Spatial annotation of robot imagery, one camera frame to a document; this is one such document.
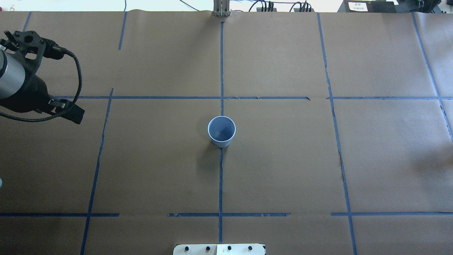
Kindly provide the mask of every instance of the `metal bracket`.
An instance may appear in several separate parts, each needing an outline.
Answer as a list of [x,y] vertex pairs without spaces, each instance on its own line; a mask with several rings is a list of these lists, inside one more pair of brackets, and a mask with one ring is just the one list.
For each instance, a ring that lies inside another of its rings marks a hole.
[[173,255],[266,255],[260,244],[177,245]]
[[214,16],[230,16],[230,0],[214,0]]

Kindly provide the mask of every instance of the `blue tape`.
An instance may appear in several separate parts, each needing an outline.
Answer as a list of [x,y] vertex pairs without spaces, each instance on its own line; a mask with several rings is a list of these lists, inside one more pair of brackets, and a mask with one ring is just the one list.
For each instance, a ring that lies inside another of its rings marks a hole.
[[288,217],[289,212],[224,213],[224,217]]
[[[453,212],[442,212],[442,211],[395,211],[395,212],[353,212],[352,216],[453,216]],[[345,212],[333,212],[330,214],[333,217],[345,217],[348,213]]]
[[121,50],[121,46],[123,45],[124,29],[126,28],[126,18],[127,11],[124,12],[123,27],[121,28],[120,44],[118,44],[118,50]]
[[433,82],[434,90],[436,92],[437,99],[439,100],[440,110],[442,111],[443,118],[445,120],[445,124],[447,124],[447,129],[448,129],[448,133],[450,134],[450,139],[453,142],[453,132],[452,132],[452,128],[451,128],[451,125],[450,125],[450,121],[448,120],[447,114],[445,112],[445,107],[443,107],[443,102],[442,102],[442,99],[440,97],[439,89],[437,88],[436,80],[434,79],[433,71],[431,70],[431,65],[429,64],[428,57],[426,56],[426,52],[425,52],[425,49],[424,49],[424,46],[423,46],[423,43],[422,43],[422,39],[420,37],[420,32],[419,32],[419,28],[418,28],[418,25],[417,25],[417,20],[415,19],[415,13],[414,12],[412,13],[412,20],[414,22],[415,33],[417,34],[417,39],[419,40],[420,48],[421,48],[422,53],[423,53],[423,58],[425,59],[426,66],[428,67],[429,76],[431,78],[431,81]]
[[336,99],[353,99],[353,100],[437,100],[436,97],[333,97]]
[[219,217],[218,213],[169,213],[169,217]]
[[86,217],[86,213],[0,213],[0,217]]
[[224,97],[225,99],[303,99],[311,100],[308,97]]
[[29,11],[29,14],[27,16],[27,20],[25,21],[24,28],[22,29],[22,32],[25,32],[25,30],[27,29],[28,22],[30,21],[30,17],[31,17],[31,11]]
[[80,250],[80,255],[83,255],[85,252],[85,243],[87,241],[88,227],[90,225],[90,217],[91,217],[91,211],[93,208],[94,193],[96,191],[96,183],[97,183],[97,177],[99,174],[99,166],[101,164],[102,149],[104,147],[104,140],[106,137],[106,127],[107,127],[107,120],[109,118],[110,105],[112,102],[112,95],[113,95],[113,89],[110,91],[109,102],[107,104],[106,118],[104,120],[104,128],[102,130],[101,144],[99,146],[99,153],[97,155],[96,171],[94,173],[93,187],[91,189],[90,204],[88,205],[87,221],[85,222],[85,231],[83,232],[82,248]]
[[[0,213],[0,217],[87,217],[87,213]],[[91,217],[119,217],[119,213],[93,213]]]
[[223,149],[220,148],[220,174],[219,174],[219,244],[223,242]]
[[119,217],[119,213],[92,213],[90,217]]
[[317,13],[317,15],[318,15],[319,36],[321,37],[321,48],[323,50],[324,67],[325,67],[326,79],[327,79],[328,90],[329,90],[330,107],[332,109],[333,126],[335,128],[335,137],[337,139],[337,148],[338,148],[338,153],[340,154],[341,172],[343,174],[343,189],[344,189],[344,196],[346,199],[346,208],[347,208],[348,220],[349,220],[349,231],[351,233],[352,250],[354,252],[354,255],[357,255],[356,238],[354,235],[354,226],[352,224],[351,205],[349,204],[349,194],[347,192],[346,174],[344,171],[343,154],[341,151],[340,136],[338,134],[337,117],[335,116],[335,107],[333,105],[332,87],[330,85],[330,78],[329,78],[329,74],[327,72],[327,56],[326,56],[326,49],[324,47],[323,29],[321,26],[321,17],[319,15],[319,13]]
[[220,23],[220,115],[223,116],[223,24]]
[[[288,217],[291,215],[289,212],[252,212],[252,213],[222,213],[222,217]],[[169,217],[219,217],[218,213],[169,213]]]
[[[57,96],[58,99],[72,99],[73,96]],[[79,99],[109,99],[108,96],[80,96]],[[185,96],[113,96],[112,99],[303,99],[308,97],[185,97]]]

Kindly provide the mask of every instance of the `blue paper cup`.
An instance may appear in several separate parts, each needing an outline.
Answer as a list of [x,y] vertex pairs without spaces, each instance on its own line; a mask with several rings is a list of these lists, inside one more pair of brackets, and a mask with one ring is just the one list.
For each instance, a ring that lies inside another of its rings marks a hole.
[[227,116],[217,116],[209,122],[207,133],[217,147],[225,148],[236,134],[236,125]]

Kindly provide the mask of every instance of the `white wall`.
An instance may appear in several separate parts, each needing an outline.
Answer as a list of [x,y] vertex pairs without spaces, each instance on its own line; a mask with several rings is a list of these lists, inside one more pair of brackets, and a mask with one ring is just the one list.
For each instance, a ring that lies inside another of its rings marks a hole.
[[[212,0],[184,0],[199,10],[212,10]],[[230,0],[232,10],[248,11],[254,0]],[[317,12],[336,12],[342,0],[309,0]],[[451,13],[450,6],[442,0],[439,7]],[[123,11],[124,0],[0,0],[3,10],[15,11]],[[289,11],[290,4],[275,4],[279,12]],[[127,0],[127,9],[141,9],[149,11],[191,11],[179,0]]]

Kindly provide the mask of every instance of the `silver cylinder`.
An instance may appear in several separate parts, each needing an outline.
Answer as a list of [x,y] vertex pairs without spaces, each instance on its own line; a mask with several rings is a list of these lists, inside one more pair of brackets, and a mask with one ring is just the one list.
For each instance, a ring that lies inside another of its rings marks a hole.
[[0,75],[0,99],[16,93],[25,80],[24,67],[11,54],[0,50],[0,70],[3,69],[5,71]]

